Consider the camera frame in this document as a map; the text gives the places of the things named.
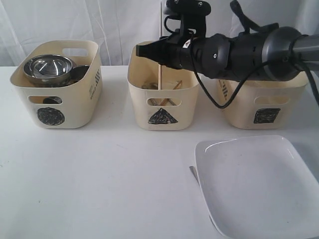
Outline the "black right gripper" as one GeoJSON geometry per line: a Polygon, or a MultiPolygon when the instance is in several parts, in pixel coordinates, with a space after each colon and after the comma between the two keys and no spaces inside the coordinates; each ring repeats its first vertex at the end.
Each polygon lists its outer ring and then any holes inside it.
{"type": "Polygon", "coordinates": [[[194,39],[187,48],[175,47],[171,37],[160,37],[138,43],[136,55],[172,69],[196,71],[215,79],[227,75],[230,49],[230,39],[222,34],[194,39]]]}

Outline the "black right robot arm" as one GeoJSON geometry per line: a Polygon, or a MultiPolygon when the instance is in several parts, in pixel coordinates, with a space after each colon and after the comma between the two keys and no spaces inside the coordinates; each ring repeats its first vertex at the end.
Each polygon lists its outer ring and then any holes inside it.
{"type": "Polygon", "coordinates": [[[229,38],[223,34],[186,36],[180,43],[173,37],[138,45],[136,55],[172,69],[184,69],[210,79],[239,82],[289,81],[303,71],[319,69],[319,36],[303,35],[292,27],[269,32],[240,33],[229,38]]]}

